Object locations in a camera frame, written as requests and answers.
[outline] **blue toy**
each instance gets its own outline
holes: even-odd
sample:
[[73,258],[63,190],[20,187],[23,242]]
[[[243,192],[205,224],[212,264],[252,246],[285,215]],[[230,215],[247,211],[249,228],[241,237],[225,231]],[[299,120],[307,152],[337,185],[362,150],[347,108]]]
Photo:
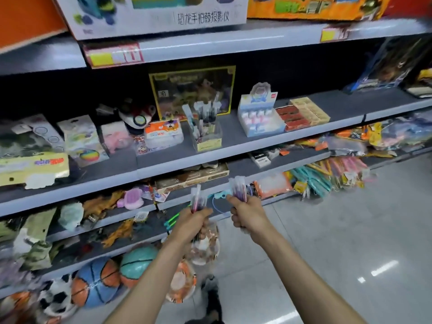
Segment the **blue toy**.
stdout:
[[[77,0],[79,7],[88,15],[97,19],[105,19],[108,25],[115,24],[114,15],[117,12],[115,3],[112,0]],[[93,20],[88,16],[81,17],[85,25],[90,25]]]
[[122,283],[128,288],[134,287],[157,254],[158,250],[154,246],[149,245],[134,249],[124,255],[120,264]]
[[84,265],[72,282],[72,300],[84,308],[104,305],[118,296],[122,283],[117,264],[108,257]]

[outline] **tiled floor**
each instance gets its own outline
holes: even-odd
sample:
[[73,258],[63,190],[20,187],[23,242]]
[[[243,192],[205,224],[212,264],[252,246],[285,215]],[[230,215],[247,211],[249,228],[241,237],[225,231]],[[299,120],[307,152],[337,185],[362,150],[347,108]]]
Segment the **tiled floor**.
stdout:
[[[320,203],[296,199],[265,207],[276,228],[368,323],[432,323],[432,159],[423,155],[380,169],[364,190]],[[266,254],[249,236],[219,222],[219,277],[226,324],[302,323]],[[72,323],[101,323],[116,303],[80,311]],[[165,304],[158,324],[204,313],[200,292]]]

